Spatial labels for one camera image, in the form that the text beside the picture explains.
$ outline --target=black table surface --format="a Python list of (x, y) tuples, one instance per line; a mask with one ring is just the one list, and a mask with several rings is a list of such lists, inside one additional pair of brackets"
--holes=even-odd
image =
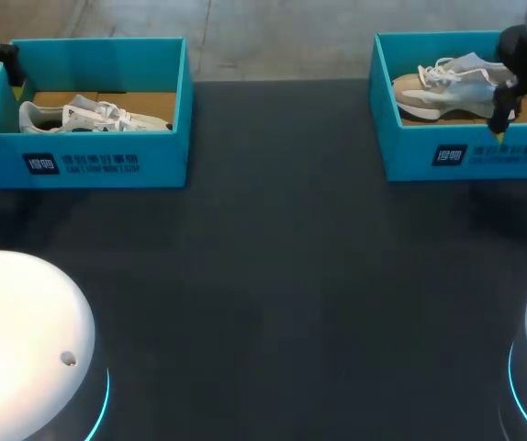
[(497, 440), (527, 181), (386, 181), (367, 82), (198, 83), (187, 188), (0, 192), (103, 335), (111, 440)]

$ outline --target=blue shoe box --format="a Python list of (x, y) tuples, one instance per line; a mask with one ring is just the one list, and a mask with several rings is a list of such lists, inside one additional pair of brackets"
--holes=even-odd
[[(19, 47), (28, 80), (17, 99), (0, 63), (0, 188), (185, 184), (193, 84), (184, 39), (15, 40), (13, 44)], [(170, 121), (174, 129), (19, 133), (20, 104), (45, 91), (175, 92)]]
[(387, 178), (391, 181), (527, 178), (527, 123), (510, 124), (499, 143), (480, 124), (405, 126), (392, 80), (475, 52), (494, 60), (497, 31), (378, 34), (369, 100)]

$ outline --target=white sneaker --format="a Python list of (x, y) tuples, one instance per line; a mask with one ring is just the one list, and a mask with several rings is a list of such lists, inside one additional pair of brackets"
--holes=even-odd
[(419, 66), (418, 74), (403, 75), (392, 87), (398, 107), (421, 119), (436, 120), (452, 110), (491, 118), (494, 91), (515, 81), (501, 62), (485, 62), (469, 53), (456, 59), (441, 58), (435, 67)]
[(129, 113), (106, 101), (95, 102), (77, 95), (63, 107), (39, 107), (30, 101), (18, 110), (21, 133), (64, 133), (73, 131), (171, 131), (163, 119)]

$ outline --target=concrete floor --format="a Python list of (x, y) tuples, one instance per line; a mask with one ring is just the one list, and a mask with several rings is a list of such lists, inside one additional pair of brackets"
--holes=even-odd
[(505, 28), (527, 0), (0, 0), (0, 41), (186, 37), (195, 79), (366, 76), (377, 32)]

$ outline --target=glowing blue light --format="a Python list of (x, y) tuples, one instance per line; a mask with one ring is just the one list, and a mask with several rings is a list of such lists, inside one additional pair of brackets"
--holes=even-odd
[(90, 435), (87, 436), (84, 441), (90, 441), (92, 437), (96, 434), (98, 427), (100, 427), (100, 423), (102, 422), (102, 419), (105, 416), (105, 412), (107, 411), (109, 392), (110, 392), (110, 374), (108, 373), (108, 369), (107, 369), (107, 395), (105, 395), (105, 403), (102, 405), (102, 411), (100, 411), (100, 415), (98, 416), (98, 420), (96, 421), (95, 426), (92, 428)]
[(509, 354), (509, 383), (510, 383), (510, 390), (512, 390), (512, 396), (514, 397), (514, 400), (517, 403), (517, 406), (519, 406), (519, 410), (522, 413), (522, 416), (524, 416), (524, 419), (527, 421), (527, 412), (524, 411), (524, 409), (521, 406), (521, 402), (519, 401), (519, 398), (517, 397), (517, 392), (514, 390), (514, 385), (512, 384), (512, 374), (510, 373), (510, 367), (512, 362), (512, 348), (514, 345), (510, 347), (510, 354)]

